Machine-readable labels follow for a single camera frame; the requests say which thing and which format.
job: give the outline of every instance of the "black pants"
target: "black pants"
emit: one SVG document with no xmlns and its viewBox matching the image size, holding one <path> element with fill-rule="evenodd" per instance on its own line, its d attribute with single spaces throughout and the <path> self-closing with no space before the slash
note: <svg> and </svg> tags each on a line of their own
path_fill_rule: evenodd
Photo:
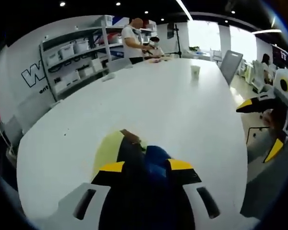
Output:
<svg viewBox="0 0 288 230">
<path fill-rule="evenodd" d="M 130 59 L 130 61 L 131 61 L 131 63 L 134 65 L 134 64 L 136 64 L 136 63 L 139 63 L 139 62 L 141 62 L 141 61 L 143 61 L 144 59 L 143 59 L 143 57 L 131 57 L 131 58 L 129 58 Z"/>
</svg>

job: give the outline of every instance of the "black ceiling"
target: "black ceiling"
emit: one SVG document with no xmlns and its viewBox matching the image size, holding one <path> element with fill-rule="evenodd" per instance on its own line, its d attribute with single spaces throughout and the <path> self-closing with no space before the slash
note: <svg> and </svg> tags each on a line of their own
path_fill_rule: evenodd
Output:
<svg viewBox="0 0 288 230">
<path fill-rule="evenodd" d="M 186 15 L 176 15 L 183 10 L 175 0 L 65 0 L 66 5 L 60 7 L 59 0 L 17 0 L 4 6 L 5 25 L 0 27 L 0 35 L 5 36 L 5 42 L 13 43 L 26 33 L 45 24 L 82 15 L 109 14 L 125 17 L 141 17 L 157 23 L 185 22 Z M 271 29 L 270 19 L 257 0 L 182 0 L 190 12 L 210 12 L 223 16 L 233 17 L 248 22 L 260 29 Z M 226 5 L 236 14 L 226 11 Z M 192 16 L 193 19 L 216 21 L 225 24 L 224 18 L 211 16 Z M 253 28 L 228 20 L 230 25 L 235 25 L 249 31 Z M 269 42 L 277 43 L 288 50 L 288 45 L 279 34 L 263 34 L 260 37 Z"/>
</svg>

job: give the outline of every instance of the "gray chair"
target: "gray chair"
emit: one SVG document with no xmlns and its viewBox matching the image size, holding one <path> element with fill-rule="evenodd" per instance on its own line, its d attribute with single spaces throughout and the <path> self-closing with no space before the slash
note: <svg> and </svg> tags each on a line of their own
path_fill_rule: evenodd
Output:
<svg viewBox="0 0 288 230">
<path fill-rule="evenodd" d="M 226 52 L 220 70 L 228 85 L 230 85 L 232 79 L 234 78 L 235 73 L 241 63 L 242 57 L 243 54 L 236 53 L 231 50 Z"/>
<path fill-rule="evenodd" d="M 107 67 L 109 68 L 110 73 L 119 71 L 120 69 L 131 67 L 132 63 L 129 58 L 119 58 L 113 61 L 109 61 L 107 63 Z"/>
<path fill-rule="evenodd" d="M 213 50 L 212 51 L 212 60 L 215 61 L 217 65 L 219 62 L 222 62 L 222 52 L 217 51 L 217 50 Z"/>
</svg>

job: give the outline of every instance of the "white shelving unit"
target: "white shelving unit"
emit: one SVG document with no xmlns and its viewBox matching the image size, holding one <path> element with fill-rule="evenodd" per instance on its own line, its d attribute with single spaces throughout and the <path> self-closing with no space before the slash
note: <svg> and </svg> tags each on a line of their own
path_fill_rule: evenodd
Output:
<svg viewBox="0 0 288 230">
<path fill-rule="evenodd" d="M 79 65 L 82 65 L 83 63 L 85 63 L 86 60 L 87 60 L 87 65 L 83 65 L 83 66 L 88 66 L 88 63 L 90 62 L 90 60 L 97 57 L 96 53 L 102 52 L 102 50 L 106 51 L 106 56 L 102 57 L 100 60 L 101 61 L 106 61 L 106 60 L 111 61 L 112 56 L 111 56 L 110 49 L 115 48 L 115 47 L 120 47 L 120 46 L 122 46 L 122 44 L 119 44 L 119 43 L 109 44 L 108 34 L 109 33 L 120 33 L 123 28 L 124 28 L 124 26 L 105 26 L 105 22 L 102 21 L 101 26 L 95 26 L 95 27 L 90 27 L 90 28 L 86 28 L 86 29 L 75 30 L 75 31 L 67 33 L 67 34 L 59 35 L 59 36 L 56 36 L 53 38 L 48 38 L 48 39 L 41 42 L 41 44 L 40 44 L 40 56 L 41 56 L 41 60 L 42 60 L 43 69 L 44 69 L 44 72 L 46 74 L 46 78 L 47 78 L 50 90 L 52 92 L 52 95 L 56 101 L 58 101 L 59 99 L 63 99 L 66 96 L 66 94 L 63 95 L 63 93 L 66 93 L 69 89 L 73 88 L 74 86 L 78 85 L 79 83 L 81 83 L 81 82 L 83 82 L 83 81 L 85 81 L 85 80 L 87 80 L 93 76 L 96 76 L 97 74 L 103 73 L 103 75 L 104 75 L 108 71 L 108 69 L 103 68 L 102 70 L 94 72 L 91 75 L 82 77 L 79 80 L 77 80 L 71 84 L 68 84 L 65 89 L 63 89 L 59 92 L 56 92 L 55 79 L 57 79 L 58 77 L 59 78 L 63 77 L 63 76 L 60 76 L 60 74 L 58 74 L 58 72 L 59 71 L 64 72 L 65 69 L 68 69 L 68 71 L 76 71 L 76 69 L 81 69 L 79 67 Z M 154 31 L 149 30 L 149 29 L 141 29 L 141 32 L 145 35 L 148 35 L 148 34 L 150 35 Z M 103 40 L 104 40 L 103 45 L 100 45 L 100 46 L 95 45 L 94 37 L 96 37 L 96 36 L 102 36 L 103 37 Z M 81 38 L 88 38 L 88 43 L 90 46 L 89 50 L 86 50 L 84 52 L 69 56 L 68 58 L 62 59 L 55 64 L 51 64 L 51 65 L 47 64 L 46 60 L 47 60 L 47 56 L 49 55 L 49 51 L 58 52 L 58 50 L 60 49 L 60 46 L 62 46 L 64 44 L 68 44 L 68 43 L 71 44 L 72 42 L 75 42 L 77 39 L 81 39 Z M 77 63 L 77 64 L 75 64 L 76 67 L 74 67 L 74 70 L 72 69 L 72 66 L 71 66 L 72 63 Z"/>
</svg>

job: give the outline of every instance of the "desk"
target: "desk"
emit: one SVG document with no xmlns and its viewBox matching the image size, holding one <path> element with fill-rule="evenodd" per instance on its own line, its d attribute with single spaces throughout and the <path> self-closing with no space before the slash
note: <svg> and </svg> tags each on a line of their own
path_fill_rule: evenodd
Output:
<svg viewBox="0 0 288 230">
<path fill-rule="evenodd" d="M 201 67 L 193 80 L 190 65 Z M 22 138 L 17 182 L 23 210 L 35 221 L 51 215 L 58 201 L 90 182 L 103 137 L 127 129 L 190 162 L 220 212 L 241 209 L 247 151 L 240 115 L 214 62 L 174 59 L 142 62 L 92 82 L 45 114 Z"/>
</svg>

